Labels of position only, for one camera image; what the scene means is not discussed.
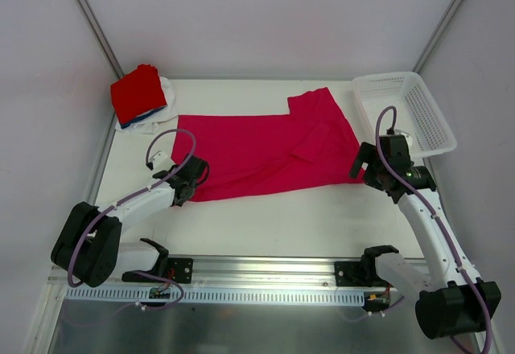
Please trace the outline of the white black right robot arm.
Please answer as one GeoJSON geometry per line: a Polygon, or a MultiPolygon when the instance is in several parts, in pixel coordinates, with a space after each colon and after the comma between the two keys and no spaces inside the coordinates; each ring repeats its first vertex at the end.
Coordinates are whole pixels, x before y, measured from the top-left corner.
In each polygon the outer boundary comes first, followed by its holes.
{"type": "Polygon", "coordinates": [[[364,142],[349,172],[383,191],[407,219],[426,261],[428,274],[414,268],[392,245],[365,249],[359,282],[387,282],[414,304],[415,316],[429,339],[484,332],[493,337],[492,317],[501,300],[495,282],[486,282],[460,247],[440,208],[435,181],[411,161],[406,139],[388,133],[375,144],[364,142]]]}

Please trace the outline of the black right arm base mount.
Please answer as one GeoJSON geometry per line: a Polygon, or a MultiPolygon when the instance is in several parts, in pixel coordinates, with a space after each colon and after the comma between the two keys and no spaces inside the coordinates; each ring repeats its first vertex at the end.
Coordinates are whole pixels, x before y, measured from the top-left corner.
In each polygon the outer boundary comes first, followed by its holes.
{"type": "Polygon", "coordinates": [[[333,265],[336,285],[359,287],[391,287],[377,275],[375,262],[336,261],[333,265]]]}

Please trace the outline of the crimson pink t-shirt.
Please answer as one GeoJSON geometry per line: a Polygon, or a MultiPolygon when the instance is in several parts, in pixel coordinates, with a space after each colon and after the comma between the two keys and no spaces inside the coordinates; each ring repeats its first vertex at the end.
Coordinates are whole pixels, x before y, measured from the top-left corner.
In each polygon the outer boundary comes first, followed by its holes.
{"type": "Polygon", "coordinates": [[[328,88],[288,97],[282,115],[182,115],[171,158],[181,162],[196,138],[195,155],[209,175],[195,202],[262,196],[335,184],[349,177],[360,145],[328,88]]]}

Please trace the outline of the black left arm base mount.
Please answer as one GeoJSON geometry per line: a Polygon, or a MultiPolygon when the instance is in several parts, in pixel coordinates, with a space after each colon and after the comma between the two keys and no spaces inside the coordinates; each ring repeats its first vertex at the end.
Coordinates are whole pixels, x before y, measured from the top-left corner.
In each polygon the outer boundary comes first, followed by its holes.
{"type": "MultiPolygon", "coordinates": [[[[185,257],[163,257],[159,258],[154,266],[145,271],[149,274],[159,278],[168,278],[179,284],[190,284],[192,282],[194,260],[185,257]]],[[[148,278],[141,274],[136,274],[135,271],[128,271],[122,274],[123,282],[156,282],[163,283],[161,280],[148,278]]]]}

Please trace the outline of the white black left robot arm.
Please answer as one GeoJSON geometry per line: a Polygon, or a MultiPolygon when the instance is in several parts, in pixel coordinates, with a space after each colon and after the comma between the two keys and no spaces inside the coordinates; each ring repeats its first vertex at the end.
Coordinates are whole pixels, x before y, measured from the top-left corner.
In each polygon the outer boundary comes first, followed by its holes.
{"type": "Polygon", "coordinates": [[[143,237],[122,244],[122,234],[144,220],[191,200],[210,172],[208,162],[188,155],[179,165],[162,161],[150,183],[111,204],[76,204],[51,251],[51,262],[68,273],[69,284],[97,287],[113,273],[124,282],[171,278],[168,250],[143,237]]]}

